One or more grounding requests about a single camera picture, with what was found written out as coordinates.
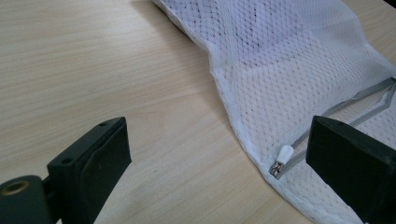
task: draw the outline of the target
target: mesh laundry bag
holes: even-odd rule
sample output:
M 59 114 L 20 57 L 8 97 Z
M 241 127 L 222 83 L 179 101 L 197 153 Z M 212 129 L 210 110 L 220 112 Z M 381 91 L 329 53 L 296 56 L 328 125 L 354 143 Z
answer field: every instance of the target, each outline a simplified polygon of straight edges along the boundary
M 304 161 L 279 180 L 268 172 L 314 115 L 395 76 L 395 67 L 367 43 L 356 15 L 339 0 L 154 2 L 208 51 L 233 129 L 265 180 L 318 223 L 361 223 Z M 375 118 L 395 115 L 387 111 Z M 375 133 L 370 122 L 360 128 Z

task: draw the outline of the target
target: wooden table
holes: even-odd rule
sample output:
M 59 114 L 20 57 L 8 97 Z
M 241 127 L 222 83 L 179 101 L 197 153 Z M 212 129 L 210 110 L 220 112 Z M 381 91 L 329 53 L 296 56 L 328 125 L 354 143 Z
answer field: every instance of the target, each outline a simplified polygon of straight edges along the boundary
M 396 10 L 347 0 L 396 63 Z M 207 54 L 150 1 L 0 3 L 0 182 L 127 118 L 133 163 L 96 223 L 310 223 L 238 144 Z

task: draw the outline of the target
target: wood grain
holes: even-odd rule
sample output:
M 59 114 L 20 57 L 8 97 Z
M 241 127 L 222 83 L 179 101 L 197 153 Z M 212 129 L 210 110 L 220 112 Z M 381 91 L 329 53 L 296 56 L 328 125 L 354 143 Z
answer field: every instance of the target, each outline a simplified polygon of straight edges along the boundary
M 346 1 L 396 63 L 395 11 Z M 127 118 L 133 163 L 96 223 L 310 223 L 244 153 L 208 57 L 150 1 L 0 3 L 0 182 Z

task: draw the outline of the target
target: metal zipper slider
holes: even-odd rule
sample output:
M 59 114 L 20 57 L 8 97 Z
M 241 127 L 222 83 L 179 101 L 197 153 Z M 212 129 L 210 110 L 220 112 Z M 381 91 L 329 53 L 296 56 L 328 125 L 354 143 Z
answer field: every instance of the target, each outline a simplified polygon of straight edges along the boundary
M 270 174 L 276 177 L 283 166 L 288 163 L 291 156 L 294 154 L 294 148 L 291 146 L 283 146 L 277 155 L 275 163 L 270 168 Z

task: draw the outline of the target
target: zipper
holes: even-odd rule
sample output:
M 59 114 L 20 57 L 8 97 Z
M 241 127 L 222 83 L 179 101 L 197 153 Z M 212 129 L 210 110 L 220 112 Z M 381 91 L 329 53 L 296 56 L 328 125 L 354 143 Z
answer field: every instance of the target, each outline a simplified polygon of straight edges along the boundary
M 392 97 L 394 93 L 396 92 L 396 79 L 394 78 L 389 78 L 386 79 L 366 90 L 358 92 L 354 97 L 351 99 L 344 101 L 343 103 L 340 103 L 338 105 L 333 106 L 332 108 L 328 109 L 325 111 L 322 116 L 323 117 L 329 117 L 331 114 L 335 113 L 339 109 L 350 105 L 352 103 L 355 103 L 362 98 L 365 98 L 371 94 L 374 94 L 378 91 L 382 91 L 385 88 L 391 87 L 381 98 L 380 104 L 381 106 L 376 107 L 375 109 L 367 112 L 366 114 L 358 117 L 357 119 L 354 119 L 349 123 L 350 126 L 356 127 L 366 121 L 367 119 L 372 118 L 373 116 L 379 114 L 380 112 L 388 109 L 390 107 Z M 279 179 L 282 175 L 287 173 L 291 168 L 293 168 L 296 164 L 298 164 L 300 161 L 304 160 L 306 157 L 306 151 L 307 148 L 304 149 L 303 151 L 299 152 L 297 155 L 292 156 L 294 154 L 294 149 L 297 148 L 304 140 L 305 138 L 309 135 L 309 129 L 303 133 L 291 146 L 283 146 L 278 154 L 278 157 L 276 158 L 276 161 L 274 164 L 270 167 L 269 173 L 273 175 L 276 179 Z

